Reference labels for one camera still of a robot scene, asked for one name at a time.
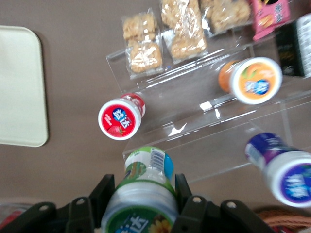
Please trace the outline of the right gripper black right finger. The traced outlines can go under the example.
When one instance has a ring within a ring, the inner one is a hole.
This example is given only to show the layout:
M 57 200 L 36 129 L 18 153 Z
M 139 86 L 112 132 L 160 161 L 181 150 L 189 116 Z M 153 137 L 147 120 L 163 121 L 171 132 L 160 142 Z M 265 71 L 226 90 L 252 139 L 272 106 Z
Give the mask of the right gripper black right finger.
M 225 200 L 220 206 L 193 195 L 184 174 L 175 175 L 180 214 L 172 233 L 273 233 L 255 212 L 239 200 Z

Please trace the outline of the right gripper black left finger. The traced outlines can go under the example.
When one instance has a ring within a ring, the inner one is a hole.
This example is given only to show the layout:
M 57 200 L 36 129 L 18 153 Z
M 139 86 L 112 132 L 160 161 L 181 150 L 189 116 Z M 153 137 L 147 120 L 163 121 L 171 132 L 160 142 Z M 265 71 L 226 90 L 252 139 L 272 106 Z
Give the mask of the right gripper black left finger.
M 100 228 L 107 204 L 115 191 L 113 174 L 106 174 L 86 197 L 78 197 L 57 208 L 40 202 L 12 219 L 2 233 L 93 233 Z

